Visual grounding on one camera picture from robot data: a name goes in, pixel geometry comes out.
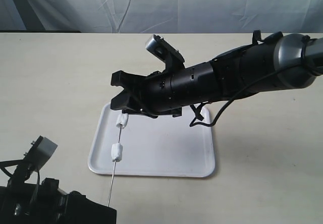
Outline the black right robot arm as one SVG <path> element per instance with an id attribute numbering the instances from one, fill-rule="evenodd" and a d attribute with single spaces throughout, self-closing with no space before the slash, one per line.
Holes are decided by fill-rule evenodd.
<path id="1" fill-rule="evenodd" d="M 114 72 L 111 85 L 123 90 L 111 100 L 112 110 L 178 117 L 189 106 L 201 119 L 204 104 L 306 88 L 322 75 L 322 39 L 298 33 L 262 38 L 256 30 L 250 44 L 191 67 L 185 67 L 182 55 L 158 35 L 152 36 L 146 50 L 165 69 L 147 76 Z"/>

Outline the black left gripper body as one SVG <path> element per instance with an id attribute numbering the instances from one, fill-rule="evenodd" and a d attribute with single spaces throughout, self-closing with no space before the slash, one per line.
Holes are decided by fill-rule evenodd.
<path id="1" fill-rule="evenodd" d="M 1 187 L 1 223 L 116 223 L 117 211 L 59 188 L 59 180 Z"/>

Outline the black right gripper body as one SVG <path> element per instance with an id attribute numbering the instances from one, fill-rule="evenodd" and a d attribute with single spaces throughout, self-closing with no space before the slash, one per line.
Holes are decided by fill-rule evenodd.
<path id="1" fill-rule="evenodd" d="M 142 97 L 143 113 L 133 115 L 144 115 L 156 119 L 159 116 L 171 115 L 179 117 L 182 115 L 182 106 L 175 102 L 175 91 L 172 89 L 172 77 L 184 69 L 176 72 L 155 71 L 145 76 L 145 80 L 138 86 L 123 88 L 126 90 L 140 90 Z"/>

